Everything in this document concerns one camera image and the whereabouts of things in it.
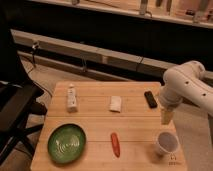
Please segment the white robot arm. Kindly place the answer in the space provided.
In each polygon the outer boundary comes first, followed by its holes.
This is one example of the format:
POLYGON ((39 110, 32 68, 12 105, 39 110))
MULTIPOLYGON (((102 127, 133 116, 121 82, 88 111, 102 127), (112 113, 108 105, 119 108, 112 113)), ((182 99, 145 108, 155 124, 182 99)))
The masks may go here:
POLYGON ((167 69, 163 74, 164 85, 158 99, 162 106, 161 123, 168 125, 173 110, 184 98, 188 99, 205 113, 213 117, 213 87, 202 81, 205 67, 198 61, 189 61, 167 69))

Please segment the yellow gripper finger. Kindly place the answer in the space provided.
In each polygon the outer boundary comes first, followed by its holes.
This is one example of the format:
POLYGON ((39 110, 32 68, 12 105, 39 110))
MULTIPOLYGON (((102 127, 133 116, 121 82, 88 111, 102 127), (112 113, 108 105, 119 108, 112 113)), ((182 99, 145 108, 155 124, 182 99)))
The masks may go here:
POLYGON ((173 118, 173 110, 168 108, 163 108, 161 110, 161 124, 168 125, 173 118))

